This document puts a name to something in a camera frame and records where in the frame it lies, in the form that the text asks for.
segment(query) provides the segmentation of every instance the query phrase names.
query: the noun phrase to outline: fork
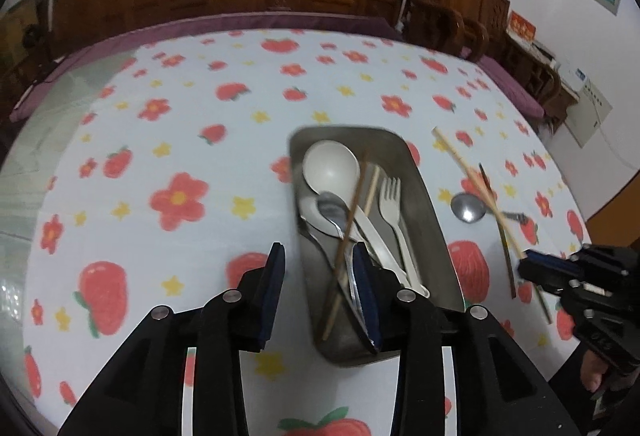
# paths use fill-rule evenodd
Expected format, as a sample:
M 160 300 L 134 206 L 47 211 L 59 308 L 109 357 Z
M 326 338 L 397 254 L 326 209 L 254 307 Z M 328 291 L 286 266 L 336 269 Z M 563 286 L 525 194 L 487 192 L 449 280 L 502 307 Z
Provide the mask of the fork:
M 378 206 L 380 207 L 380 215 L 393 228 L 398 244 L 400 245 L 400 254 L 404 263 L 404 270 L 409 279 L 409 285 L 414 291 L 428 297 L 429 291 L 422 285 L 420 276 L 415 269 L 414 262 L 409 253 L 409 247 L 402 230 L 400 230 L 400 179 L 385 178 L 380 187 L 380 197 Z

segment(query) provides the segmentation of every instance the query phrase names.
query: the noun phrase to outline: stainless steel tray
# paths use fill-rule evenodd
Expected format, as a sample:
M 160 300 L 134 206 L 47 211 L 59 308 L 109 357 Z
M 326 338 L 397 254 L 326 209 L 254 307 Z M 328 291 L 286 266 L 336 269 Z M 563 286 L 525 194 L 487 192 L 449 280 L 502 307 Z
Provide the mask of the stainless steel tray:
M 395 133 L 370 127 L 306 127 L 293 134 L 289 140 L 292 183 L 296 203 L 300 255 L 305 275 L 306 297 L 314 332 L 318 327 L 322 307 L 329 286 L 333 285 L 329 261 L 334 261 L 338 239 L 326 236 L 306 223 L 298 204 L 304 196 L 315 195 L 302 175 L 302 161 L 306 151 L 321 140 L 334 140 L 347 146 L 358 159 L 365 149 L 368 167 L 360 195 L 360 207 L 364 207 L 367 190 L 374 167 L 381 169 L 378 188 L 384 177 L 400 178 L 401 229 L 409 245 L 422 282 L 429 289 L 430 300 L 439 307 L 464 311 L 464 301 L 456 272 L 451 262 L 447 244 L 442 235 L 429 193 L 422 181 L 411 152 L 405 141 Z M 398 242 L 391 227 L 382 219 L 378 210 L 378 193 L 369 213 L 371 223 L 389 247 L 396 261 L 402 265 Z M 371 355 L 360 342 L 352 327 L 353 317 L 345 307 L 340 309 L 331 336 L 324 342 L 316 342 L 320 353 L 340 366 L 355 366 L 389 358 L 389 354 Z

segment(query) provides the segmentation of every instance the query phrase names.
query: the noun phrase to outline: table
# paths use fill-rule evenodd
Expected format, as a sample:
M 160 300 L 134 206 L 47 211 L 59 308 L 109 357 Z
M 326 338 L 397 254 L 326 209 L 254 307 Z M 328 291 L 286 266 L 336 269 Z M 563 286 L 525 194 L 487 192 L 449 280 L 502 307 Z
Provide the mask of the table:
M 287 275 L 273 337 L 264 353 L 241 356 L 250 432 L 280 435 L 300 425 L 292 419 L 332 413 L 388 434 L 398 360 L 339 369 L 312 345 L 287 165 L 288 136 L 302 126 L 379 126 L 407 140 L 468 301 L 486 305 L 547 378 L 575 348 L 554 297 L 545 297 L 552 326 L 530 285 L 511 299 L 491 217 L 466 225 L 450 212 L 469 181 L 434 126 L 469 163 L 482 162 L 501 208 L 532 218 L 518 229 L 525 246 L 561 255 L 588 241 L 551 157 L 474 64 L 362 36 L 236 31 L 146 45 L 86 93 L 98 97 L 82 117 L 73 104 L 59 116 L 73 133 L 54 175 L 39 181 L 48 190 L 23 236 L 33 238 L 24 361 L 53 424 L 153 306 L 202 306 L 279 241 Z

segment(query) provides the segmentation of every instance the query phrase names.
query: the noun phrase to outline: wooden chopstick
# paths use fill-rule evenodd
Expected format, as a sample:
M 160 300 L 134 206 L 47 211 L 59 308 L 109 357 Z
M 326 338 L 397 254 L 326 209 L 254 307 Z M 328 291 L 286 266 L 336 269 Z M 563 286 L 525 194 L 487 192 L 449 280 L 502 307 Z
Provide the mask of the wooden chopstick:
M 491 189 L 491 184 L 489 183 L 489 178 L 486 176 L 486 172 L 484 172 L 484 168 L 482 164 L 479 164 L 480 173 L 482 174 L 482 180 L 484 180 L 484 184 L 489 191 L 489 196 L 493 199 L 494 192 Z M 504 253 L 504 261 L 507 263 L 507 274 L 509 275 L 509 287 L 511 289 L 511 298 L 515 299 L 518 294 L 516 293 L 516 281 L 513 277 L 513 267 L 511 266 L 511 254 L 509 253 L 509 247 L 507 246 L 507 238 L 504 235 L 504 229 L 500 222 L 496 222 L 498 224 L 498 233 L 500 233 L 500 243 L 502 244 L 502 251 Z
M 364 178 L 367 171 L 367 158 L 369 152 L 364 151 L 362 160 L 360 160 L 360 177 L 356 184 L 356 188 L 353 192 L 353 198 L 349 206 L 349 215 L 347 217 L 347 226 L 344 231 L 344 236 L 338 245 L 338 252 L 335 254 L 334 262 L 334 277 L 339 281 L 340 274 L 346 272 L 346 261 L 344 259 L 344 251 L 347 247 L 347 243 L 350 242 L 349 233 L 353 225 L 353 219 L 355 217 L 356 208 L 360 201 L 360 193 L 362 192 L 362 186 L 364 184 Z M 342 295 L 338 291 L 337 287 L 331 286 L 330 292 L 327 293 L 324 301 L 324 307 L 322 308 L 322 316 L 320 317 L 319 335 L 320 340 L 325 342 L 331 335 L 331 331 L 334 329 L 335 320 L 338 317 L 338 311 L 340 310 L 340 304 L 342 303 Z
M 502 228 L 504 229 L 504 233 L 507 235 L 507 238 L 511 243 L 511 246 L 515 249 L 516 253 L 518 254 L 518 259 L 524 259 L 525 257 L 524 252 L 522 251 L 520 244 L 518 243 L 515 236 L 513 235 L 513 232 L 511 231 L 511 227 L 509 223 L 507 222 L 505 217 L 502 215 L 502 212 L 495 205 L 493 195 L 490 194 L 490 192 L 482 184 L 482 180 L 480 179 L 478 174 L 476 174 L 476 171 L 474 171 L 471 167 L 469 167 L 469 165 L 466 164 L 462 156 L 460 156 L 459 153 L 456 151 L 455 147 L 451 145 L 451 142 L 446 139 L 446 137 L 440 132 L 440 130 L 437 127 L 433 128 L 432 133 L 438 140 L 440 140 L 440 142 L 442 142 L 442 145 L 444 145 L 444 147 L 447 148 L 449 153 L 458 162 L 458 165 L 460 165 L 462 170 L 466 172 L 467 177 L 471 180 L 471 182 L 476 187 L 476 189 L 478 189 L 478 192 L 482 194 L 483 201 L 494 213 L 496 221 L 498 221 L 498 223 L 502 225 Z M 545 314 L 546 322 L 548 324 L 553 324 L 551 313 L 549 312 L 549 308 L 546 306 L 546 302 L 545 302 L 545 299 L 542 297 L 542 293 L 540 292 L 537 286 L 534 286 L 534 290 L 536 292 L 536 297 L 540 302 L 540 307 L 542 308 L 542 311 Z

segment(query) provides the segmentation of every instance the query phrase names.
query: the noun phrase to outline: spoon on table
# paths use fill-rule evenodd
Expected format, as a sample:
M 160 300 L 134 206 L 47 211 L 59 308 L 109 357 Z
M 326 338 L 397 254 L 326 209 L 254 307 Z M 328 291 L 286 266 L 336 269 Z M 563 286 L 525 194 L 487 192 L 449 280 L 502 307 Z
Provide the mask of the spoon on table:
M 451 199 L 451 211 L 460 221 L 465 223 L 475 223 L 484 218 L 484 215 L 492 213 L 478 196 L 469 192 L 461 192 Z M 524 225 L 529 218 L 521 212 L 503 212 L 505 218 L 516 221 Z
M 318 195 L 318 211 L 321 216 L 332 223 L 338 233 L 338 237 L 344 237 L 344 231 L 347 228 L 349 209 L 342 200 L 336 200 L 335 195 L 331 192 L 322 192 Z M 362 313 L 362 304 L 360 304 L 360 296 L 358 295 L 358 286 L 356 285 L 355 274 L 353 273 L 353 256 L 347 248 L 344 252 L 344 262 L 347 265 L 347 275 L 349 277 L 349 288 L 351 292 L 351 300 L 360 315 Z

